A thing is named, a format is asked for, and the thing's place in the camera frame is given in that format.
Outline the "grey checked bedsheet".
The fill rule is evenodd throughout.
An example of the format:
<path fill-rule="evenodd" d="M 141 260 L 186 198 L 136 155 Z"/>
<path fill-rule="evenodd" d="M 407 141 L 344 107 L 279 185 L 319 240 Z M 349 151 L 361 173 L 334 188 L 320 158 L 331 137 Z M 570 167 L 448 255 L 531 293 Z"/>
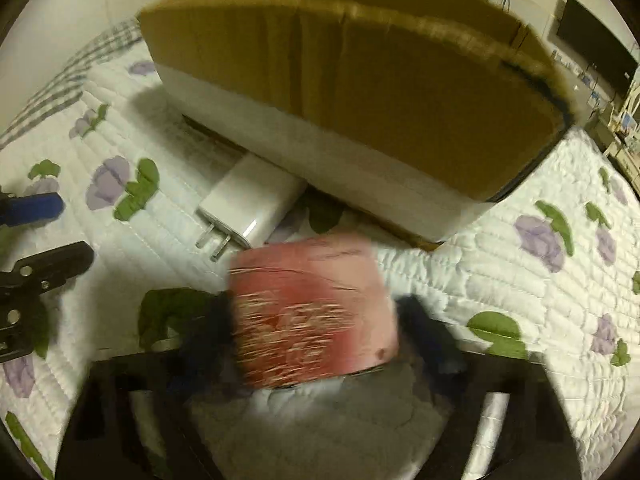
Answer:
<path fill-rule="evenodd" d="M 142 40 L 136 18 L 102 32 L 77 51 L 43 88 L 36 92 L 1 133 L 1 148 L 19 139 L 44 120 L 76 103 L 93 66 L 119 58 Z"/>

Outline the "floral white quilt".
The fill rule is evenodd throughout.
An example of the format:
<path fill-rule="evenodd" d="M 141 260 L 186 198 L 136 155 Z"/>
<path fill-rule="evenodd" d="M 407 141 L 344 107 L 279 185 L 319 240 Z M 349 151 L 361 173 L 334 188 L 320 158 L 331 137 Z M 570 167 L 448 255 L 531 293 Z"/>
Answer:
<path fill-rule="evenodd" d="M 51 478 L 68 414 L 99 351 L 134 353 L 146 292 L 216 292 L 227 265 L 195 242 L 196 210 L 238 153 L 189 128 L 167 101 L 145 44 L 93 66 L 81 98 L 7 145 L 1 186 L 55 191 L 45 226 L 5 230 L 2 266 L 88 242 L 91 268 L 43 297 L 47 356 L 1 369 L 1 426 Z M 356 231 L 378 243 L 390 291 L 417 294 L 477 348 L 542 356 L 563 403 L 582 474 L 600 476 L 639 418 L 639 203 L 571 132 L 507 200 L 434 252 L 411 250 L 368 219 L 314 193 L 272 234 L 289 242 Z M 407 479 L 442 420 L 410 353 L 356 377 L 190 404 L 231 479 Z"/>

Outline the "white dressing table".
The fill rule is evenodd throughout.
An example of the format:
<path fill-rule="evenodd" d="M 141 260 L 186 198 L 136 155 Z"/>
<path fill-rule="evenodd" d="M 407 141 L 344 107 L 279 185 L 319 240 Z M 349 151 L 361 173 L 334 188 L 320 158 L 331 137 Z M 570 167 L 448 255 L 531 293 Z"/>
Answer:
<path fill-rule="evenodd" d="M 605 158 L 610 158 L 634 194 L 639 195 L 639 83 L 634 81 L 623 105 L 616 110 L 594 110 L 586 131 Z"/>

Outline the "white plug adapter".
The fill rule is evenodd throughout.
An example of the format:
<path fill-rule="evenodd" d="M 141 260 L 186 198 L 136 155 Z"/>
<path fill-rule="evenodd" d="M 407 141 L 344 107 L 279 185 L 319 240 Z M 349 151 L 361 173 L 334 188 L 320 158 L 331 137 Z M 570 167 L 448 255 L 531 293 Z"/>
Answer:
<path fill-rule="evenodd" d="M 254 154 L 244 155 L 198 205 L 207 222 L 195 242 L 204 248 L 215 233 L 220 241 L 210 255 L 217 261 L 233 243 L 241 248 L 265 243 L 306 190 L 307 182 Z"/>

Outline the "red patterned wallet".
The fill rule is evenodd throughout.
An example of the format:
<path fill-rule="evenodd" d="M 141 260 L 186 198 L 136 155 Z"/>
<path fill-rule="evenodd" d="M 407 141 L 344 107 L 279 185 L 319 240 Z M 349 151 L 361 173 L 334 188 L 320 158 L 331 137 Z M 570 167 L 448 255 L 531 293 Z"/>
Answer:
<path fill-rule="evenodd" d="M 252 388 L 357 374 L 397 356 L 397 314 L 365 237 L 244 250 L 229 290 L 236 356 Z"/>

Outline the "brown cardboard box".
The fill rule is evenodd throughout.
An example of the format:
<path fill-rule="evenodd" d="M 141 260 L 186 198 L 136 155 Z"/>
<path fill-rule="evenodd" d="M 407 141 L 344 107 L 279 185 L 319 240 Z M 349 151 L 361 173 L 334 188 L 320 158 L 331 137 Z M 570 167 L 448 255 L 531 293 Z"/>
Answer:
<path fill-rule="evenodd" d="M 184 116 L 431 243 L 573 122 L 537 35 L 488 0 L 160 0 L 139 24 Z"/>

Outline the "black wall television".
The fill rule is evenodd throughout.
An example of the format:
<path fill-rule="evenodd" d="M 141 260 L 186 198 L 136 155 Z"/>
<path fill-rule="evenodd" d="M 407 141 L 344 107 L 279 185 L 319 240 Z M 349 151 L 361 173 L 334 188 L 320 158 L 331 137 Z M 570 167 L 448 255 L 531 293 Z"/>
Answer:
<path fill-rule="evenodd" d="M 618 96 L 626 96 L 638 62 L 578 0 L 566 0 L 555 35 L 581 56 Z"/>

